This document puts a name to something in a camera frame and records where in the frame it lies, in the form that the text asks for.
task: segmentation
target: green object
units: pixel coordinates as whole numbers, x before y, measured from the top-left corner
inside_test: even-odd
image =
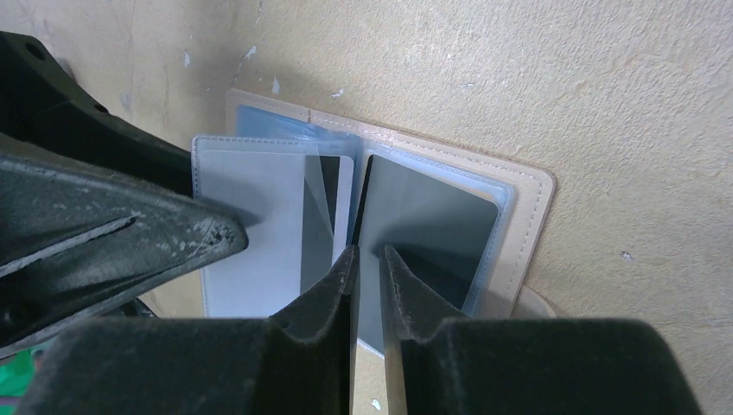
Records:
[[[0,366],[0,395],[22,396],[33,378],[33,358],[30,350],[16,354],[15,359]],[[0,415],[10,415],[13,406],[1,406]]]

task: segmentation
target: beige surface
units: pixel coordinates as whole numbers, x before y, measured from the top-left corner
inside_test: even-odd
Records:
[[[655,324],[708,413],[733,407],[731,19],[724,0],[0,0],[0,28],[181,146],[223,131],[226,89],[277,77],[280,99],[550,170],[526,282],[559,315]]]

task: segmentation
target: wallet stitching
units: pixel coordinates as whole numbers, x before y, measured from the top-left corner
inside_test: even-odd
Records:
[[[313,119],[320,120],[320,121],[322,121],[324,123],[330,123],[330,124],[333,124],[333,125],[339,125],[341,127],[353,128],[350,125],[337,123],[337,122],[332,121],[330,119],[320,118],[320,117],[317,117],[317,116],[314,116]],[[361,130],[360,132],[363,133],[363,134],[377,135],[377,136],[384,137],[384,138],[390,138],[389,136],[387,136],[385,134],[381,134],[381,133],[375,132],[375,131]],[[418,147],[419,149],[436,151],[436,152],[441,153],[441,154],[444,154],[446,156],[455,156],[455,157],[462,158],[463,160],[467,160],[467,161],[472,162],[472,163],[479,163],[479,164],[482,164],[482,165],[485,165],[485,166],[493,167],[495,169],[506,170],[506,171],[509,171],[509,172],[512,172],[512,173],[519,174],[520,176],[529,177],[532,180],[534,180],[535,182],[537,182],[537,184],[539,185],[539,190],[537,192],[537,198],[534,201],[534,209],[532,210],[532,216],[530,216],[530,218],[529,218],[529,225],[527,226],[527,230],[526,230],[526,233],[525,233],[525,238],[524,238],[524,240],[522,240],[522,245],[519,248],[519,256],[517,257],[517,261],[514,263],[514,268],[512,269],[512,275],[509,277],[509,282],[507,283],[506,290],[509,291],[511,289],[511,287],[512,287],[512,282],[514,281],[514,277],[516,276],[517,271],[519,270],[519,263],[522,260],[522,255],[523,255],[524,250],[526,248],[527,240],[529,239],[529,232],[532,231],[532,226],[534,224],[534,218],[537,215],[537,211],[539,209],[539,199],[541,198],[542,191],[543,191],[542,181],[539,180],[535,176],[528,175],[527,173],[524,173],[524,172],[521,172],[521,171],[518,171],[518,170],[509,169],[507,167],[498,166],[496,164],[486,163],[486,162],[483,162],[481,160],[475,160],[475,159],[472,159],[472,158],[469,158],[469,157],[466,157],[466,156],[459,156],[459,155],[457,155],[455,153],[449,153],[449,152],[446,152],[446,151],[442,151],[442,150],[438,150],[438,149],[433,149],[431,147],[425,147],[425,146],[419,145],[419,144],[407,143],[407,142],[402,141],[402,140],[399,140],[399,139],[397,139],[397,141],[399,141],[401,143],[406,143],[406,144],[409,144],[409,145],[414,145],[415,147]]]

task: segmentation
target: white speck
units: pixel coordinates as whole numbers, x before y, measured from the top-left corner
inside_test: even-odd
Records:
[[[245,55],[245,58],[246,58],[247,60],[250,60],[250,59],[252,58],[252,56],[253,56],[254,54],[256,54],[256,53],[257,53],[257,47],[256,47],[256,46],[252,46],[252,49],[250,49],[250,51],[249,51],[249,52],[247,52],[247,54]]]

